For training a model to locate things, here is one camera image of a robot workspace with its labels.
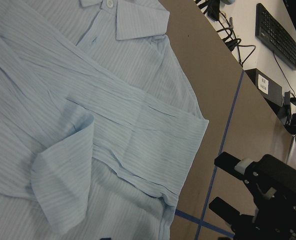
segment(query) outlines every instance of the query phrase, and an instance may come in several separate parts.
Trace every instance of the sticker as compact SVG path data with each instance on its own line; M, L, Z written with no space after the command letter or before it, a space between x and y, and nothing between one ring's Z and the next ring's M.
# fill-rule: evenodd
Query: sticker
M258 89L268 95L269 81L258 74Z

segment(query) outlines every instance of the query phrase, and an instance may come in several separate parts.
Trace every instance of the black box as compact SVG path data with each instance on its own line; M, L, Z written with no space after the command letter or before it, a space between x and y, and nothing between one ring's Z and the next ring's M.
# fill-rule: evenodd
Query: black box
M277 115L283 106L282 87L257 68L245 70L245 72Z

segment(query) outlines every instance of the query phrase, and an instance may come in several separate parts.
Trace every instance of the white button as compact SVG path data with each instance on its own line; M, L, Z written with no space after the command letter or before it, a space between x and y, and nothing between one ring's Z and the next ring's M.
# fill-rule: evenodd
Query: white button
M113 0L106 0L106 4L107 4L107 7L112 9L114 7L114 2Z

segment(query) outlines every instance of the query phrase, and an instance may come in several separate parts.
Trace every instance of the shirt collar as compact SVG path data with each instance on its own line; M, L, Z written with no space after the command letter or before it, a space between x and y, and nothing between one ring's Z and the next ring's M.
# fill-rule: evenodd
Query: shirt collar
M80 0L82 7L101 3L103 0ZM118 0L116 40L128 40L165 34L169 12L158 2Z

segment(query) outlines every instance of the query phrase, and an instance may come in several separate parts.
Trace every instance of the black keyboard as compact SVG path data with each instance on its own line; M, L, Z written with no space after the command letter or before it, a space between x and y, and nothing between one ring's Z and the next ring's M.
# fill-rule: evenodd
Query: black keyboard
M261 3L257 4L255 35L292 70L296 70L296 42Z

